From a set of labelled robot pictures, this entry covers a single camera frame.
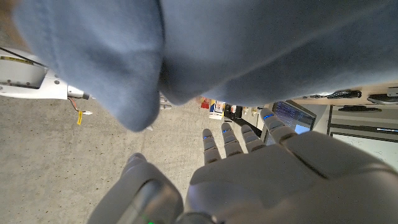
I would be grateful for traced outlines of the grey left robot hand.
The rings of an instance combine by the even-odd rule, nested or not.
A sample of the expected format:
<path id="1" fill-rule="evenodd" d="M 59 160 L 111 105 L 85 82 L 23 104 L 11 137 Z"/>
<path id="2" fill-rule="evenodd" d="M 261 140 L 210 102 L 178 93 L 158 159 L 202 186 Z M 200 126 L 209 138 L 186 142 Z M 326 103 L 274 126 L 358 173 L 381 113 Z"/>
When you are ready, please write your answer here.
<path id="1" fill-rule="evenodd" d="M 264 126 L 274 143 L 227 123 L 221 158 L 203 131 L 204 165 L 186 197 L 156 166 L 133 154 L 119 180 L 92 212 L 90 223 L 396 223 L 397 171 L 327 135 L 298 134 L 271 110 Z"/>

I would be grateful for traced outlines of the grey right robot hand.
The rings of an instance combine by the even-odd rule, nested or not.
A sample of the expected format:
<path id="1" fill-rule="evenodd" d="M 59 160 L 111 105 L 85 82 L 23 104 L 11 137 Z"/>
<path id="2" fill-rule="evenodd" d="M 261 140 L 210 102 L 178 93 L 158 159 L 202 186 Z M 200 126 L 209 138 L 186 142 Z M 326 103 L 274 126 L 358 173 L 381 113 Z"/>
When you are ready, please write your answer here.
<path id="1" fill-rule="evenodd" d="M 168 99 L 165 96 L 160 95 L 160 109 L 161 110 L 169 110 L 171 109 L 172 105 L 169 103 Z"/>

